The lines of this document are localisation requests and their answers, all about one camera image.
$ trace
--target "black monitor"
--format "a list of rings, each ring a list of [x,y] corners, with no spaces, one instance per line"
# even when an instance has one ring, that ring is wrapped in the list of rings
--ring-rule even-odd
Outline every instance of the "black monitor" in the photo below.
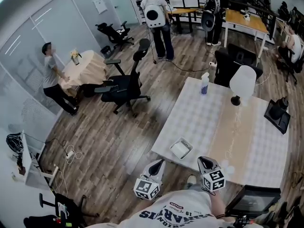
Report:
[[[226,217],[247,216],[254,219],[268,212],[281,198],[279,188],[263,188],[246,185],[226,207]]]

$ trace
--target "table lamp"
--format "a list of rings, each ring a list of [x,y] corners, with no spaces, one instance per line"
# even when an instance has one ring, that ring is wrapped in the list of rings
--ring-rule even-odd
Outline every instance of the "table lamp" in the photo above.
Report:
[[[247,101],[253,94],[256,79],[257,74],[251,67],[242,65],[238,69],[229,83],[230,89],[236,94],[235,97],[231,98],[233,105],[240,105],[240,97],[242,98],[242,105],[247,105]]]

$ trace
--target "black pants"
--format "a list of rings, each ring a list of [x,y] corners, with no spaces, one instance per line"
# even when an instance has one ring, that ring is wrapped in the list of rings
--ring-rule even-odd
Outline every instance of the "black pants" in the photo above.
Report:
[[[289,50],[288,50],[288,47],[279,47],[277,50],[280,53],[281,57],[286,62],[288,62],[289,61],[289,54],[288,54]]]
[[[60,105],[66,112],[70,114],[74,114],[75,110],[73,107],[71,107],[69,104],[67,104],[64,99],[66,99],[69,103],[71,103],[73,106],[77,105],[77,101],[71,97],[68,96],[62,88],[57,84],[53,87],[44,88],[43,89],[44,94],[47,97],[52,98],[58,105]]]
[[[162,38],[161,38],[161,32],[162,37],[165,42],[165,47],[163,46]],[[170,35],[170,26],[169,23],[166,23],[161,28],[154,28],[152,29],[154,43],[155,43],[155,49],[157,52],[158,57],[163,57],[167,51],[167,59],[172,60],[174,58],[174,49],[171,43],[171,35]]]
[[[208,32],[207,42],[212,44],[217,44],[219,41],[219,36],[222,31],[223,20],[220,17],[220,13],[215,14],[215,23],[213,29]]]

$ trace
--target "lamp base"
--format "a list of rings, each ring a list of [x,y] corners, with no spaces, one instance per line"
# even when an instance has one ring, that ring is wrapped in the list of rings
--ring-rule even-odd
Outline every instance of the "lamp base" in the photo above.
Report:
[[[231,98],[231,103],[233,105],[236,105],[236,106],[240,105],[241,104],[240,97],[239,96],[232,97]]]

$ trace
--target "office chair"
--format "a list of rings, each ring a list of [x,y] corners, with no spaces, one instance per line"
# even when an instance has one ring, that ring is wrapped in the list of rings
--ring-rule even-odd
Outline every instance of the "office chair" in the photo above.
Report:
[[[95,92],[102,92],[103,95],[101,100],[103,102],[115,102],[117,107],[114,109],[113,113],[118,114],[118,109],[127,104],[129,110],[131,110],[133,117],[137,117],[131,106],[131,100],[146,98],[148,101],[151,98],[147,95],[141,95],[141,86],[142,83],[139,80],[140,73],[136,72],[136,68],[139,64],[139,61],[147,54],[150,47],[150,41],[148,39],[141,39],[139,42],[139,48],[137,52],[133,55],[134,65],[131,70],[130,75],[125,75],[123,70],[120,68],[120,60],[106,60],[107,65],[115,65],[118,71],[121,73],[119,76],[109,77],[109,80],[104,83],[104,87],[96,88]]]
[[[127,21],[125,21],[121,25],[121,27],[123,27],[123,29],[118,29],[118,30],[113,29],[113,27],[112,27],[113,24],[110,24],[108,26],[106,23],[102,23],[100,25],[95,25],[95,26],[97,26],[97,29],[101,33],[104,33],[105,35],[107,35],[109,37],[109,40],[112,43],[116,44],[114,46],[114,49],[116,49],[118,46],[120,46],[120,50],[122,51],[123,46],[124,46],[125,43],[134,45],[134,43],[128,41],[128,40],[134,40],[134,38],[133,37],[129,37],[129,38],[127,37],[128,33],[130,32],[131,29],[125,27],[126,23],[127,23]]]
[[[86,196],[83,195],[81,197],[79,205],[76,205],[72,199],[67,198],[66,196],[63,196],[59,193],[56,193],[55,195],[55,204],[46,202],[43,200],[42,193],[39,194],[39,202],[40,206],[43,208],[43,205],[49,205],[51,207],[55,207],[56,216],[61,217],[61,221],[65,223],[72,223],[72,227],[87,227],[87,224],[83,218],[83,216],[88,217],[99,217],[99,214],[85,214],[82,212],[82,205],[84,202],[84,199],[86,199]],[[66,206],[66,210],[68,212],[68,217],[65,217],[63,212],[59,215],[59,206],[58,204],[63,204]]]
[[[229,44],[227,48],[220,48],[215,51],[217,69],[214,83],[229,88],[230,80],[242,65],[247,65],[256,72],[256,79],[263,74],[262,64],[257,66],[256,54],[241,47]]]
[[[288,50],[290,51],[288,60],[282,61],[282,66],[278,68],[281,69],[282,71],[283,70],[287,71],[287,78],[286,78],[287,83],[288,83],[288,77],[289,75],[291,75],[295,79],[294,84],[297,85],[298,81],[295,77],[295,73],[299,74],[302,71],[303,63],[304,63],[304,55],[301,56],[295,63],[293,63],[291,61],[291,58],[292,55],[294,55],[295,53],[291,49]]]

